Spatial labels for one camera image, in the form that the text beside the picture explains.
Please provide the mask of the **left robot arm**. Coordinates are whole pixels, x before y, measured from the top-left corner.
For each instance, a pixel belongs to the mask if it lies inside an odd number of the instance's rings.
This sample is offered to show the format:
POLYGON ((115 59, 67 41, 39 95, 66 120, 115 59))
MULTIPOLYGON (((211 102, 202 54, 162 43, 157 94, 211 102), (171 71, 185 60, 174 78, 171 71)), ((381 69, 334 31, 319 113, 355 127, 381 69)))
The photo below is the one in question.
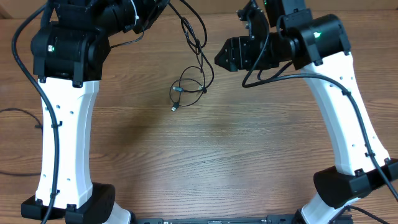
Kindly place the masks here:
POLYGON ((41 28, 31 42, 29 80, 43 109, 43 153, 39 185, 21 205, 24 218, 64 218, 67 223, 135 223, 115 201, 111 184, 90 177, 91 120, 109 38, 133 30, 143 34, 167 1, 48 1, 37 11, 41 28))

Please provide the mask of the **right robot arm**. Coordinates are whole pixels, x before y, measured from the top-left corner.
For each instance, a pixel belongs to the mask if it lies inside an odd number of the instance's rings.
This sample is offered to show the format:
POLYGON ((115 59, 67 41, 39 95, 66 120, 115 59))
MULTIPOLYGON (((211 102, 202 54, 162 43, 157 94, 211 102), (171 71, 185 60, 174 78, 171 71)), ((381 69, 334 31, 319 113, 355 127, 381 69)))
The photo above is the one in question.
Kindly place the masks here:
POLYGON ((306 81, 330 135, 335 163, 313 176, 314 198, 293 215, 269 215, 267 223, 351 223, 355 203, 397 179, 397 160, 378 139, 354 74, 343 23, 333 14, 318 18, 303 1, 249 1, 238 12, 248 34, 228 39, 215 63, 248 73, 276 68, 257 85, 292 78, 306 81))

